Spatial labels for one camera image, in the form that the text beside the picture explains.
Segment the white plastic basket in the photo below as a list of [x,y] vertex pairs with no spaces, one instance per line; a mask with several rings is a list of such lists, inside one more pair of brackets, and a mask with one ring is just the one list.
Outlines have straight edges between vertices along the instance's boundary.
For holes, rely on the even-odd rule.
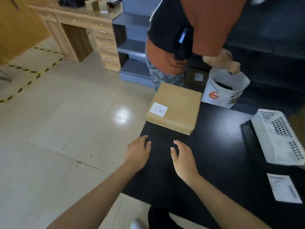
[[304,149],[282,112],[259,109],[251,122],[268,163],[305,164]]

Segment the hazard tape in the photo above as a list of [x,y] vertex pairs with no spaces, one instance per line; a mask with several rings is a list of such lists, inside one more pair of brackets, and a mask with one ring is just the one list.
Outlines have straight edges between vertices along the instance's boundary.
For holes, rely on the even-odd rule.
[[[12,65],[12,64],[9,64],[7,63],[6,65],[9,66],[9,67],[13,67],[13,68],[16,68],[16,69],[20,69],[20,70],[23,70],[23,71],[27,71],[27,72],[30,72],[32,74],[37,74],[36,79],[38,79],[41,75],[45,74],[51,67],[55,66],[56,64],[58,64],[60,61],[62,61],[63,58],[60,58],[58,61],[56,61],[55,63],[52,64],[52,66],[48,67],[47,69],[45,69],[44,71],[42,72],[37,72],[37,71],[33,71],[31,69],[27,69],[27,68],[23,68],[23,67],[20,67],[20,66],[16,66],[16,65]],[[30,86],[32,83],[33,83],[34,80],[31,80],[29,82],[27,82],[26,86],[24,87],[21,87],[18,89],[17,93],[21,93],[26,87]],[[10,101],[12,98],[14,97],[14,95],[10,95],[8,98],[6,99],[0,99],[0,103],[4,103],[4,102],[8,102]]]
[[40,51],[47,51],[47,52],[52,52],[52,53],[54,53],[54,54],[62,55],[62,53],[60,53],[60,52],[52,51],[52,50],[47,50],[47,49],[39,48],[39,47],[36,47],[36,46],[32,46],[32,48],[37,49],[37,50],[40,50]]

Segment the black tabletop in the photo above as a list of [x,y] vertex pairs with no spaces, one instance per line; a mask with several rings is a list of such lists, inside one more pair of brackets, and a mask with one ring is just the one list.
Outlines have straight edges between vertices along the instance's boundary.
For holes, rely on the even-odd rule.
[[276,201],[267,177],[267,173],[289,175],[304,202],[305,170],[267,163],[251,117],[201,103],[190,136],[146,122],[141,135],[148,135],[151,152],[123,193],[205,227],[220,228],[174,170],[170,147],[176,147],[173,140],[178,139],[192,149],[202,177],[273,229],[305,228],[304,205]]

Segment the black object in bucket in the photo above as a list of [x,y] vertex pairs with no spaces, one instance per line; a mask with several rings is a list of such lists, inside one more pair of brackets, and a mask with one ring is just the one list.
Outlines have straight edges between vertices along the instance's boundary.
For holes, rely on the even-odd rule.
[[222,88],[226,88],[226,89],[229,89],[229,90],[233,90],[231,87],[228,87],[228,86],[226,86],[226,85],[224,85],[224,84],[222,84],[222,83],[219,83],[219,82],[216,82],[216,84],[218,84],[220,87],[222,87]]
[[79,8],[85,5],[86,0],[58,0],[60,6]]

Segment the orange shirt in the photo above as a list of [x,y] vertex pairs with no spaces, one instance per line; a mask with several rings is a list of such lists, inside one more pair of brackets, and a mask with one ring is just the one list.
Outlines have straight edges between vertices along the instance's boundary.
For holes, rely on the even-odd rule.
[[[183,10],[194,28],[193,52],[210,57],[218,56],[232,27],[238,21],[246,0],[181,0]],[[186,60],[174,59],[172,53],[155,46],[149,38],[147,56],[165,74],[180,75]]]

